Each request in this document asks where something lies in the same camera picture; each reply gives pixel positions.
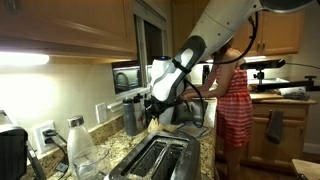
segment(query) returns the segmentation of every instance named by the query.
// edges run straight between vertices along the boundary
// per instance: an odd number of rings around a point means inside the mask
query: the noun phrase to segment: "white robotic arm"
[[[222,47],[254,12],[291,13],[315,0],[211,0],[192,33],[171,59],[155,59],[151,73],[153,98],[172,104],[185,89],[182,80],[202,58]]]

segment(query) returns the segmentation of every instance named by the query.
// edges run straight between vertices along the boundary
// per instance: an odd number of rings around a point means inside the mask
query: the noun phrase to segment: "drawer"
[[[283,118],[304,120],[308,116],[308,105],[296,104],[253,104],[253,116],[269,118],[270,110],[283,111]]]

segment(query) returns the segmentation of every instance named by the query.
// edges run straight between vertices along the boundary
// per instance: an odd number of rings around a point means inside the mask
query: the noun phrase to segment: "person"
[[[240,52],[227,42],[211,56],[214,62],[226,62],[239,57]],[[229,64],[213,65],[202,86],[197,89],[203,98],[217,98],[217,135],[224,141],[223,154],[227,163],[227,179],[240,179],[240,158],[242,149],[250,139],[253,108],[247,89],[247,72],[240,69],[245,63],[242,58]],[[216,80],[218,86],[209,90]],[[198,98],[193,89],[187,89],[182,99]]]

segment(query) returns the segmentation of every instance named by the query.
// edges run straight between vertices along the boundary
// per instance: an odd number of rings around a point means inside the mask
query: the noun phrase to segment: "outlet cover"
[[[55,147],[52,144],[44,143],[45,137],[43,136],[42,132],[48,129],[54,129],[53,121],[51,120],[46,121],[45,123],[39,124],[37,126],[34,126],[32,128],[37,152],[39,152],[39,154],[43,154]]]
[[[107,121],[107,105],[101,103],[96,105],[96,117],[99,124]]]

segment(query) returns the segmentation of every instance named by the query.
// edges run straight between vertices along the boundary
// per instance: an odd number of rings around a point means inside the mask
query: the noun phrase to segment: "wooden cabinet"
[[[0,47],[58,55],[136,58],[132,0],[0,3]]]
[[[182,47],[201,16],[209,0],[173,0],[174,53]],[[257,38],[247,56],[281,55],[297,53],[303,28],[304,12],[275,14],[259,12]],[[252,35],[252,27],[246,22],[235,34],[233,47],[243,52]]]
[[[303,153],[305,129],[309,107],[315,101],[262,100],[253,103],[251,139],[244,147],[241,162],[255,166],[292,171],[292,159],[300,159]],[[282,135],[279,144],[266,137],[270,110],[283,112]],[[216,138],[216,157],[223,158],[223,142]]]
[[[209,0],[173,0],[173,52],[177,54],[196,25]]]
[[[291,14],[259,12],[257,37],[248,56],[295,54],[299,51],[304,11]],[[252,35],[246,22],[235,34],[233,47],[243,52]]]

